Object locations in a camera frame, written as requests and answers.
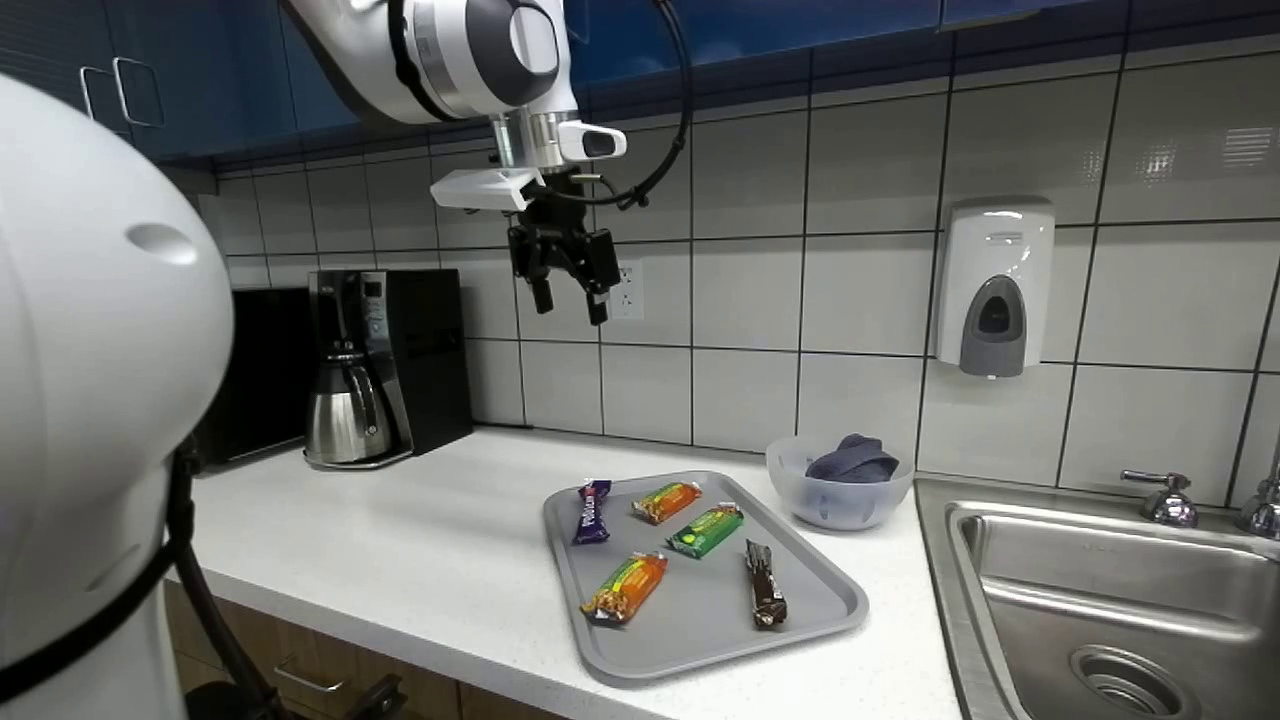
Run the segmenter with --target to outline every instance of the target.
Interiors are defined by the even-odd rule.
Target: backsplash
[[[486,422],[761,452],[877,430],[926,472],[1098,489],[1174,466],[1240,505],[1280,430],[1280,34],[807,91],[696,115],[638,210],[600,210],[628,290],[537,314],[504,218],[426,179],[483,144],[363,151],[186,184],[234,283],[313,266],[458,266]],[[637,179],[673,118],[628,118]],[[1043,363],[933,363],[952,204],[1051,201]]]

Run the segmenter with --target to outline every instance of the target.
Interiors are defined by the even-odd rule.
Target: bowl
[[[807,465],[827,456],[838,437],[784,437],[766,444],[766,477],[773,489],[784,496],[789,513],[817,527],[859,532],[882,522],[894,505],[913,489],[913,466],[898,465],[880,482],[842,482],[842,481],[817,481]]]

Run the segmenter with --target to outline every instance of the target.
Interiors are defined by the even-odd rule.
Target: white countertop
[[[678,466],[781,513],[761,460],[470,430],[383,472],[313,472],[282,452],[201,481],[196,551],[225,601],[560,717],[961,717],[913,498],[877,532],[799,532],[869,593],[864,628],[653,686],[588,676],[540,506],[590,477]]]

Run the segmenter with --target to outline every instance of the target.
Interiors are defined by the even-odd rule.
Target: sink
[[[1117,498],[916,489],[972,720],[1280,717],[1280,542]]]

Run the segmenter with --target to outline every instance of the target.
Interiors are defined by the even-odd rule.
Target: gray tray
[[[664,522],[644,522],[632,505],[673,481],[696,481],[704,496]],[[731,498],[746,518],[704,561],[666,551],[666,574],[623,628],[588,623],[578,602],[632,555],[664,551],[666,535],[704,506]],[[869,594],[830,561],[802,542],[750,490],[717,472],[673,472],[615,481],[603,505],[609,542],[572,542],[578,517],[575,489],[546,496],[545,522],[560,572],[572,640],[603,685],[653,685],[708,664],[729,664],[802,640],[852,633],[869,615]],[[789,623],[756,633],[745,538],[773,549],[773,574],[789,594]]]

